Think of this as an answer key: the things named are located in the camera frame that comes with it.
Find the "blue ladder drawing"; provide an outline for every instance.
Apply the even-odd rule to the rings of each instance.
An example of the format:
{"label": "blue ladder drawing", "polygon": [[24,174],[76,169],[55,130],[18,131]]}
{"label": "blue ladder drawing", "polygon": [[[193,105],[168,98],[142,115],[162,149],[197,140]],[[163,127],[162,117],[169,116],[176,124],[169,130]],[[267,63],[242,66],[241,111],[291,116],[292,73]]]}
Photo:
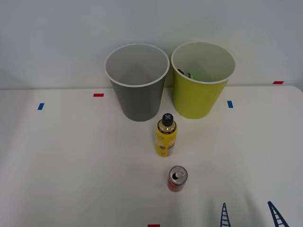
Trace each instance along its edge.
{"label": "blue ladder drawing", "polygon": [[220,227],[223,227],[223,226],[231,227],[225,203],[223,203],[222,212],[221,212],[221,225],[220,225]]}
{"label": "blue ladder drawing", "polygon": [[269,209],[271,212],[271,215],[273,216],[275,227],[289,227],[289,225],[286,223],[282,215],[279,213],[279,211],[275,208],[275,206],[272,204],[271,201],[268,201]]}

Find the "soda can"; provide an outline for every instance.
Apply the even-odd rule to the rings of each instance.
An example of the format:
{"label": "soda can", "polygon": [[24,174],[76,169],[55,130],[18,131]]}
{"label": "soda can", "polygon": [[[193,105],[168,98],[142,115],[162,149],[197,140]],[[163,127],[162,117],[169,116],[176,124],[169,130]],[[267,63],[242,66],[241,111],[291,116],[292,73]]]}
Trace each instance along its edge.
{"label": "soda can", "polygon": [[174,166],[169,171],[167,186],[172,192],[179,192],[185,185],[187,178],[188,174],[184,167]]}

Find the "white cup rim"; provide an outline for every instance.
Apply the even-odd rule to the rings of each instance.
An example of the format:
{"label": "white cup rim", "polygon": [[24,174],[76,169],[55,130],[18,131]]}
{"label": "white cup rim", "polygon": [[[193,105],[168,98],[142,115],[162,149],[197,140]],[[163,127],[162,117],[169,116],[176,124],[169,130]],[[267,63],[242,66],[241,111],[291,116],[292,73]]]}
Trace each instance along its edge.
{"label": "white cup rim", "polygon": [[175,55],[175,53],[176,53],[176,51],[177,51],[178,49],[180,49],[181,47],[183,47],[183,46],[185,46],[185,45],[193,44],[193,43],[211,44],[211,45],[215,45],[215,46],[218,46],[218,47],[224,49],[224,50],[232,57],[233,61],[235,62],[235,68],[236,68],[236,61],[235,61],[234,56],[233,56],[229,51],[227,51],[225,48],[223,48],[223,47],[221,47],[221,46],[219,46],[219,45],[217,45],[217,44],[210,43],[210,42],[204,42],[204,41],[190,41],[190,42],[187,42],[187,43],[184,43],[184,44],[178,46],[178,47],[174,50],[174,52],[172,53],[172,55],[171,55],[171,58],[170,58],[171,65],[172,65],[172,67],[174,68],[174,70],[177,72],[177,74],[179,74],[179,75],[182,76],[183,78],[185,78],[185,79],[187,79],[187,80],[190,80],[190,81],[192,81],[192,82],[195,82],[195,83],[197,83],[197,84],[221,84],[221,83],[223,83],[223,82],[228,81],[228,80],[231,78],[231,76],[232,76],[232,74],[233,74],[234,71],[230,74],[229,77],[227,77],[227,78],[225,78],[225,79],[222,79],[222,80],[219,80],[219,81],[215,81],[215,82],[202,82],[202,81],[194,80],[194,79],[191,79],[191,78],[186,77],[185,75],[183,75],[182,73],[179,72],[179,70],[177,69],[177,67],[176,67],[175,64],[174,64],[173,57],[174,57],[174,55]]}
{"label": "white cup rim", "polygon": [[[165,58],[166,58],[166,60],[167,60],[167,68],[166,68],[165,72],[163,73],[163,75],[162,75],[161,77],[159,77],[158,79],[156,79],[156,80],[154,80],[154,81],[152,81],[152,82],[150,82],[150,83],[147,83],[147,84],[128,85],[128,84],[120,83],[120,82],[118,82],[118,81],[112,79],[112,78],[109,76],[109,74],[107,73],[107,70],[106,70],[106,63],[107,63],[107,60],[109,59],[109,57],[110,57],[113,53],[115,53],[116,51],[118,51],[118,50],[120,50],[120,49],[122,49],[122,48],[125,48],[125,47],[127,47],[127,46],[132,46],[132,45],[150,46],[150,47],[153,47],[153,48],[159,50],[162,54],[164,54],[164,56],[165,56]],[[168,58],[167,54],[166,54],[162,49],[160,49],[160,48],[157,47],[157,46],[154,46],[154,45],[151,45],[151,44],[144,44],[144,43],[127,44],[127,45],[123,45],[123,46],[120,46],[120,47],[114,49],[114,50],[106,57],[106,60],[105,60],[105,62],[104,62],[104,69],[105,69],[105,74],[107,75],[107,77],[108,77],[111,81],[113,81],[115,84],[118,84],[118,85],[121,85],[121,86],[124,86],[124,87],[146,87],[146,86],[149,86],[149,85],[152,85],[152,84],[157,83],[158,81],[162,80],[162,79],[166,76],[167,72],[169,71],[169,58]]]}

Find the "yellow cup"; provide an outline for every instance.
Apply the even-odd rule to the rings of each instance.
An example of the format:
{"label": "yellow cup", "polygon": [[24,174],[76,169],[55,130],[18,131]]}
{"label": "yellow cup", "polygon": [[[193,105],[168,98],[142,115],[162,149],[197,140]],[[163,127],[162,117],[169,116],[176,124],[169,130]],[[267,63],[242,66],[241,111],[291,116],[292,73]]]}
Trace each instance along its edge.
{"label": "yellow cup", "polygon": [[174,106],[182,116],[206,116],[235,69],[235,61],[224,48],[211,43],[189,42],[175,49]]}

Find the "can lid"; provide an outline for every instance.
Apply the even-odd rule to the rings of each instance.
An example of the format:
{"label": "can lid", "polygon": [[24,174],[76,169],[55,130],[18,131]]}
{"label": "can lid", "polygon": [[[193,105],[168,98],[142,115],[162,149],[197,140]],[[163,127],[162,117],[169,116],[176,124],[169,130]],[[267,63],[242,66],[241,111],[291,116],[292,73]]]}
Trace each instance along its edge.
{"label": "can lid", "polygon": [[162,117],[162,124],[165,126],[171,126],[174,122],[174,117],[172,114],[166,113]]}
{"label": "can lid", "polygon": [[188,174],[184,167],[174,166],[169,172],[169,177],[175,184],[184,184],[187,180]]}

